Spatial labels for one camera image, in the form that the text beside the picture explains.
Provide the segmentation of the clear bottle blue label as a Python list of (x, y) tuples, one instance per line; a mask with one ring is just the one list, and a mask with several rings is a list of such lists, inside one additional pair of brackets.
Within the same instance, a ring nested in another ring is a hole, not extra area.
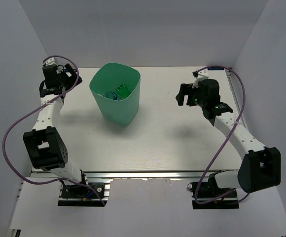
[(107, 92), (105, 94), (105, 97), (107, 99), (111, 99), (111, 100), (114, 100), (114, 101), (123, 100), (123, 98), (117, 92), (114, 92), (114, 91)]

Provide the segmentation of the green plastic bottle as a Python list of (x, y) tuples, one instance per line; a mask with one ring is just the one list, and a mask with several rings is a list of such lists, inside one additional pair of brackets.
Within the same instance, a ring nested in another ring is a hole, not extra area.
[(116, 89), (116, 93), (118, 95), (118, 100), (126, 99), (131, 94), (130, 90), (125, 84), (120, 85)]

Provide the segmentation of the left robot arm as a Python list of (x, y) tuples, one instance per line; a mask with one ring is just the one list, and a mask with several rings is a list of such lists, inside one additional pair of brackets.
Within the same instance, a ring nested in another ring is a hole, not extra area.
[(75, 82), (80, 84), (82, 79), (77, 77), (70, 64), (45, 64), (42, 72), (45, 80), (40, 84), (39, 95), (41, 105), (45, 107), (39, 112), (32, 130), (24, 133), (25, 147), (35, 169), (65, 178), (66, 185), (68, 180), (75, 181), (72, 191), (78, 197), (84, 197), (89, 193), (89, 184), (83, 171), (69, 161), (67, 147), (56, 129), (65, 99), (64, 96), (57, 96), (71, 89)]

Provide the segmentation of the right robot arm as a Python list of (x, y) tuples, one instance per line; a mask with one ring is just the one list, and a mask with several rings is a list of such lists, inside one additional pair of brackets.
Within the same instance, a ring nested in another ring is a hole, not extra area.
[(231, 107), (220, 100), (219, 84), (205, 79), (193, 84), (182, 83), (176, 96), (179, 106), (199, 106), (203, 116), (232, 144), (242, 159), (238, 171), (220, 171), (210, 175), (208, 192), (219, 197), (227, 189), (242, 189), (250, 194), (281, 183), (281, 153), (268, 148), (236, 120)]

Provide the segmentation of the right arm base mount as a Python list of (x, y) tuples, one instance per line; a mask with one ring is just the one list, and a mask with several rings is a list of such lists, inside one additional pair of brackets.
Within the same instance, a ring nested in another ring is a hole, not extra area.
[[(214, 181), (214, 174), (210, 174), (207, 181), (203, 181), (200, 185), (197, 199), (200, 202), (204, 202), (218, 197), (228, 191), (230, 188), (220, 189), (217, 187), (216, 181)], [(186, 188), (192, 193), (192, 207), (194, 210), (214, 210), (214, 209), (239, 209), (237, 192), (226, 195), (225, 197), (214, 200), (207, 204), (198, 204), (195, 201), (195, 194), (198, 182), (189, 183)]]

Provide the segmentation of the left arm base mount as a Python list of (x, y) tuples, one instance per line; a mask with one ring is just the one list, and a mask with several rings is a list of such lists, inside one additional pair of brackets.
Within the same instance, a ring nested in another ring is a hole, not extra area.
[(92, 189), (70, 185), (61, 185), (58, 206), (66, 207), (104, 207), (107, 203), (110, 183), (90, 182), (88, 185), (96, 191), (104, 203), (100, 201)]

